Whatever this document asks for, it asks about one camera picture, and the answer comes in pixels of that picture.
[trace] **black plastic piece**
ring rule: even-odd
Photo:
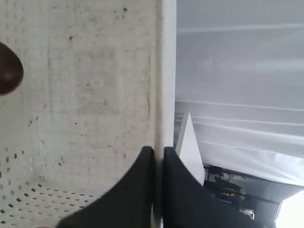
[[[170,147],[165,148],[162,178],[164,228],[263,227],[213,197],[194,179]]]
[[[57,228],[149,228],[154,191],[154,151],[143,147],[133,166],[111,190],[64,218]]]

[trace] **perforated plastic panel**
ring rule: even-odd
[[[155,2],[0,1],[0,41],[25,69],[0,97],[2,228],[55,226],[154,146]]]

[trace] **white triangular object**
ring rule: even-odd
[[[180,134],[176,144],[176,153],[192,176],[204,185],[205,170],[200,156],[190,113],[186,113],[181,122]]]

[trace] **brown oval object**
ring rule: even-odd
[[[0,42],[0,95],[15,90],[23,79],[23,66],[18,56]]]

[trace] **white tent wall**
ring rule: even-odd
[[[303,8],[178,1],[176,123],[191,113],[204,162],[304,185]]]

